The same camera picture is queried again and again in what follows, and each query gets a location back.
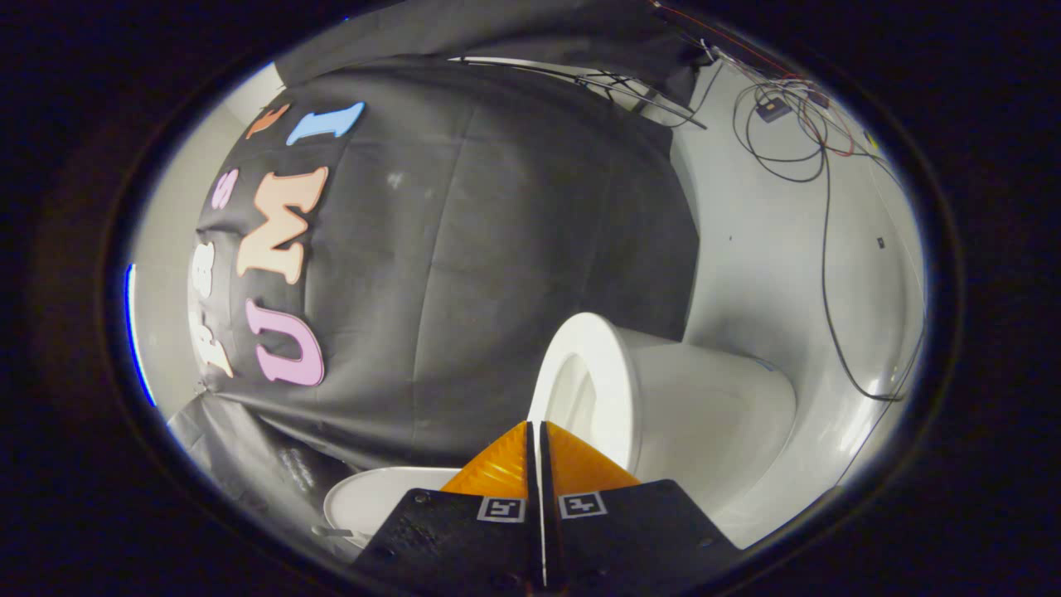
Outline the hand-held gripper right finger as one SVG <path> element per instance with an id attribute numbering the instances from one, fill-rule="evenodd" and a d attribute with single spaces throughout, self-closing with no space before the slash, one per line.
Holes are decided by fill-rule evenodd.
<path id="1" fill-rule="evenodd" d="M 636 480 L 557 424 L 540 427 L 549 592 L 700 592 L 743 552 L 678 482 Z"/>

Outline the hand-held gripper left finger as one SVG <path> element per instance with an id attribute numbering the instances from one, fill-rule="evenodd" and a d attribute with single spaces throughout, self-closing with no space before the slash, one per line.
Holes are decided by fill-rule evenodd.
<path id="1" fill-rule="evenodd" d="M 413 488 L 356 558 L 380 592 L 538 592 L 545 583 L 535 426 L 522 422 L 440 490 Z"/>

